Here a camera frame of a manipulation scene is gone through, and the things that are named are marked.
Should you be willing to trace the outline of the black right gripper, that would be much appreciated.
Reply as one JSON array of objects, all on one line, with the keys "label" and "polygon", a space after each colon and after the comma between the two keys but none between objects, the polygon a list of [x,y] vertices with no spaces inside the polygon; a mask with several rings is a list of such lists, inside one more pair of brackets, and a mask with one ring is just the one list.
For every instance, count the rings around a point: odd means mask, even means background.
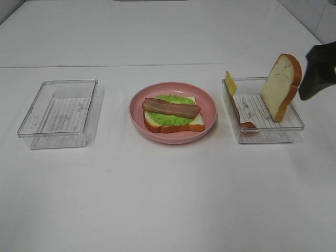
[{"label": "black right gripper", "polygon": [[335,85],[335,44],[315,45],[306,54],[307,67],[299,87],[300,99],[306,101],[321,90]]}]

